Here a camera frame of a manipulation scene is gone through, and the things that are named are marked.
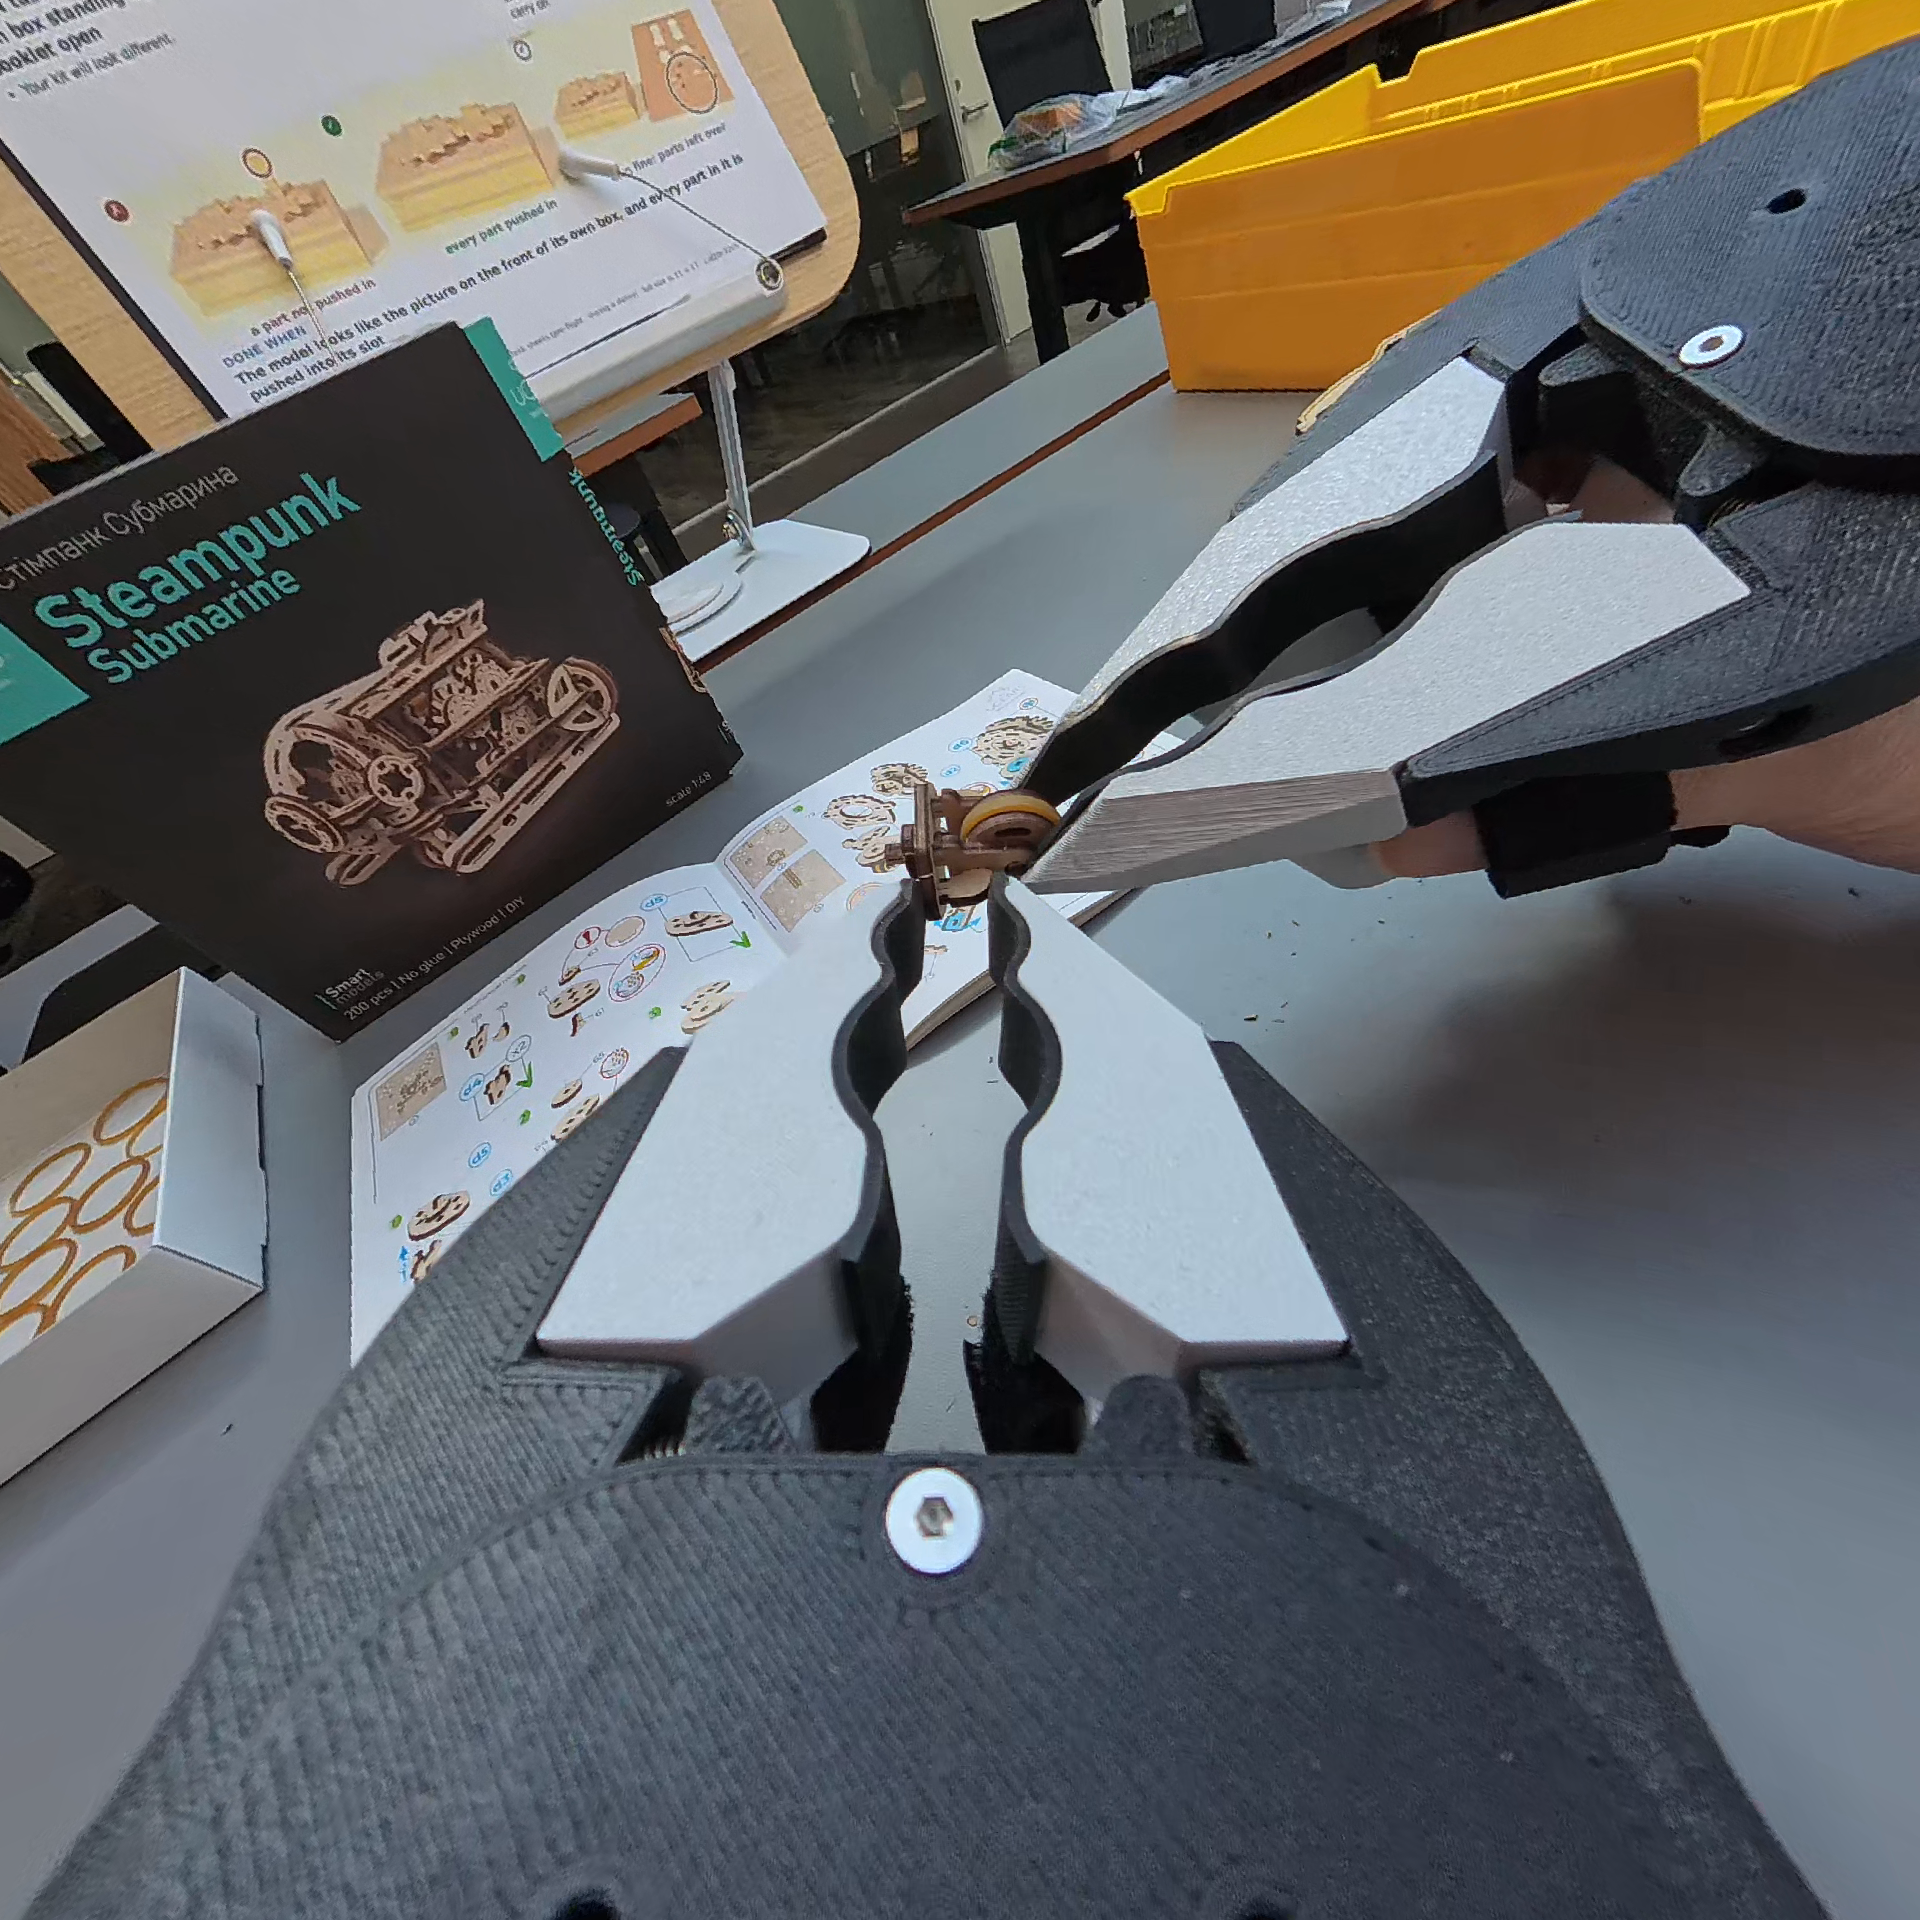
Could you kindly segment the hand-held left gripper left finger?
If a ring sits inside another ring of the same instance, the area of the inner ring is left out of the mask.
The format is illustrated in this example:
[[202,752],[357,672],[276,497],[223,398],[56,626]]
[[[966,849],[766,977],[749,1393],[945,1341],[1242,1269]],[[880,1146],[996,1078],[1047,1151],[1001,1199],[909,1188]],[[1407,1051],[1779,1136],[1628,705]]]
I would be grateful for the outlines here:
[[909,1341],[875,1113],[905,1069],[922,910],[881,888],[684,1051],[548,1308],[540,1352],[749,1376],[778,1405]]

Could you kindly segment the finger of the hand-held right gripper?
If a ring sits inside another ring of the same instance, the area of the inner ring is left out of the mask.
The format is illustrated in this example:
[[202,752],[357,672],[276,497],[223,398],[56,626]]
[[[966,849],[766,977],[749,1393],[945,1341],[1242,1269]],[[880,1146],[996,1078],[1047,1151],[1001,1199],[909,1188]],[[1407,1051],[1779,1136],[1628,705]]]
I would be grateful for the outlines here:
[[1352,668],[1250,693],[1103,782],[1025,885],[1112,895],[1290,858],[1335,888],[1379,886],[1367,847],[1407,827],[1406,762],[1745,595],[1685,527],[1537,522],[1454,568]]
[[1332,619],[1423,595],[1501,530],[1507,391],[1454,359],[1228,519],[1093,674],[1025,782],[1064,802],[1252,690]]

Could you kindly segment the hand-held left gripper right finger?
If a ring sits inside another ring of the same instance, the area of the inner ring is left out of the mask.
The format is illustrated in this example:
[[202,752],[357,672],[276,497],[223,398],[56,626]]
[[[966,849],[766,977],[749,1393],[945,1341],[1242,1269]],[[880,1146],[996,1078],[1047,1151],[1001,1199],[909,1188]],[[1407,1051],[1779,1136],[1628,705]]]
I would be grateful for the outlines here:
[[1095,1415],[1130,1378],[1322,1363],[1348,1332],[1199,1025],[1011,879],[987,904],[1006,1142],[984,1415]]

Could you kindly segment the wooden wheel with rubber band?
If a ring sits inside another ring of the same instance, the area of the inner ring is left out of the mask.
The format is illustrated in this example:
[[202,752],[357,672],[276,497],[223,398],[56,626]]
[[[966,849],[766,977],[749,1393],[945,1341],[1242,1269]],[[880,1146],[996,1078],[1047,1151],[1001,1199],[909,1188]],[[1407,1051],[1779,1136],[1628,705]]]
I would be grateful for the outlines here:
[[1051,804],[1023,789],[982,796],[961,819],[958,868],[1023,874],[1059,820]]

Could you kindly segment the wooden gear axle assembly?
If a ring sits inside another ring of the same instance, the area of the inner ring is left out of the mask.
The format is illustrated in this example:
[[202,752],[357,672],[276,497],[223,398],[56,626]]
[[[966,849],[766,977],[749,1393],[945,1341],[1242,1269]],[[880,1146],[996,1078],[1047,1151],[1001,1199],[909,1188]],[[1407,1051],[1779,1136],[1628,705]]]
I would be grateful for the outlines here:
[[886,845],[880,864],[901,868],[927,925],[978,907],[994,886],[996,870],[966,853],[961,832],[972,809],[992,794],[989,785],[935,789],[925,778],[907,789],[909,819]]

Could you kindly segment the grey side desk brown edge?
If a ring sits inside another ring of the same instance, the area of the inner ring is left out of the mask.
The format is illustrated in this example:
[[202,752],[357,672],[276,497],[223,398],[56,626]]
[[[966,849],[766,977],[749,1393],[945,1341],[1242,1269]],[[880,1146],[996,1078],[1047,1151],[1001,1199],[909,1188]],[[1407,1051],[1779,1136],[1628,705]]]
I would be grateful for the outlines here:
[[989,348],[749,487],[770,559],[682,652],[712,668],[1167,382],[1151,303],[1023,367]]

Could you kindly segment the person's right hand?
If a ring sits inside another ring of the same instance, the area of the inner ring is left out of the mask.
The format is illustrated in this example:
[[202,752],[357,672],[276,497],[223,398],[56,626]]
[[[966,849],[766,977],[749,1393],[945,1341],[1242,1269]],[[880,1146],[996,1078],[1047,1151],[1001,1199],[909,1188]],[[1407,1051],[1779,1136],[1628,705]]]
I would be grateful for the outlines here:
[[1869,866],[1917,870],[1917,705],[1717,764],[1525,780],[1375,843],[1360,882],[1485,873],[1506,900],[1651,866],[1754,828]]

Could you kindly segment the yellow plastic bin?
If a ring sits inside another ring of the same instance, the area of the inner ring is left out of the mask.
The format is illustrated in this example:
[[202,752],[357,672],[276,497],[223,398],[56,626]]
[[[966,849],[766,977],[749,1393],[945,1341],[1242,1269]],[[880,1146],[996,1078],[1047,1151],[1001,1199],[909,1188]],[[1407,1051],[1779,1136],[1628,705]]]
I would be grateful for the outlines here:
[[1915,35],[1914,3],[1567,5],[1423,49],[1373,91],[1370,117],[1400,133],[1677,67],[1712,137]]
[[1375,131],[1372,70],[1130,193],[1169,381],[1313,391],[1701,137],[1671,64]]

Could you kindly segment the open instruction booklet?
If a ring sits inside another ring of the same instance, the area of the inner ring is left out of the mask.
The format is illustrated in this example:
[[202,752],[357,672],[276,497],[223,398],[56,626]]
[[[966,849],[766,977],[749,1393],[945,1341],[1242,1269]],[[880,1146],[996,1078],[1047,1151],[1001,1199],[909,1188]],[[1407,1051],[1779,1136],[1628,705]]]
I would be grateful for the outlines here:
[[1070,703],[1004,672],[749,819],[708,863],[588,904],[372,1074],[350,1105],[348,1356],[654,1054],[900,877],[881,854],[916,785],[969,802],[1017,789]]

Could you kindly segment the clear plastic bag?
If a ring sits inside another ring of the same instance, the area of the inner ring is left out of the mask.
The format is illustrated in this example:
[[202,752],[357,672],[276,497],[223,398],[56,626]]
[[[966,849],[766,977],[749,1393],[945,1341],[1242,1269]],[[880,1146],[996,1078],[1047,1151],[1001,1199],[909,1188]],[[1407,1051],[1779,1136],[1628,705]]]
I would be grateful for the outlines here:
[[1153,107],[1157,99],[1156,88],[1068,92],[1017,109],[989,144],[987,165],[997,173],[1011,173],[1064,158],[1103,138],[1115,123]]

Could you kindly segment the black office chair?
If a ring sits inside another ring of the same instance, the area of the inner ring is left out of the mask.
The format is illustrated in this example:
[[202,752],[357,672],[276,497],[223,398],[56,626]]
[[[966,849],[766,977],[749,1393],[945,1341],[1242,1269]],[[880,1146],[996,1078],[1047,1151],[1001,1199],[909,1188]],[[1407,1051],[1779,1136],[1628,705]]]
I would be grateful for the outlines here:
[[972,43],[1006,133],[1023,109],[1114,88],[1087,3],[1031,3],[975,18]]

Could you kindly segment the white cardboard tray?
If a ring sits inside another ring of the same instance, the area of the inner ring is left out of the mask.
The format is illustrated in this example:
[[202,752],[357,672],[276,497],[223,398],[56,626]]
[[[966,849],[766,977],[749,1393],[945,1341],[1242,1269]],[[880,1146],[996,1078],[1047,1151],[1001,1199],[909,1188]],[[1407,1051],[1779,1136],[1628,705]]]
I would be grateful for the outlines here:
[[147,1078],[170,1092],[155,1233],[131,1269],[1,1356],[1,1478],[130,1393],[266,1283],[255,1014],[174,972],[3,1076],[1,1181]]

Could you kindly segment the pile of tan rubber bands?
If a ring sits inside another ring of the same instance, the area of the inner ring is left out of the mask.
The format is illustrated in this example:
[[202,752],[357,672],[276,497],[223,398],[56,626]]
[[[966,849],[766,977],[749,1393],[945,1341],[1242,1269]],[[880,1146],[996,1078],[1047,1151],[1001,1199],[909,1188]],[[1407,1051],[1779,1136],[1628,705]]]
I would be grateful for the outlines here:
[[152,1246],[170,1078],[113,1095],[1,1179],[1,1356],[119,1281]]

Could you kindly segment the black model kit box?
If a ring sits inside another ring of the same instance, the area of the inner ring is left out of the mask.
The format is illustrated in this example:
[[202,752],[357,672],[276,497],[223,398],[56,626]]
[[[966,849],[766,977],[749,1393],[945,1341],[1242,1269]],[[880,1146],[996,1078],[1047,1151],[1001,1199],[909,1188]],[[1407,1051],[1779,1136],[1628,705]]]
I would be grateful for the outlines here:
[[1,809],[342,1043],[741,750],[488,320],[3,522]]

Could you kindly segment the wooden instruction sign board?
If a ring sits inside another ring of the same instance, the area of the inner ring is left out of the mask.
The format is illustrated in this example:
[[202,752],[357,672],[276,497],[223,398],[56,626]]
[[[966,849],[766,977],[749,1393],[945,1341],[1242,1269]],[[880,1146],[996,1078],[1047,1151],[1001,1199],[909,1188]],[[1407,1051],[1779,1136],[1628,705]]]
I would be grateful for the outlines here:
[[213,421],[488,320],[592,421],[819,316],[851,176],[772,5],[3,5],[3,189]]

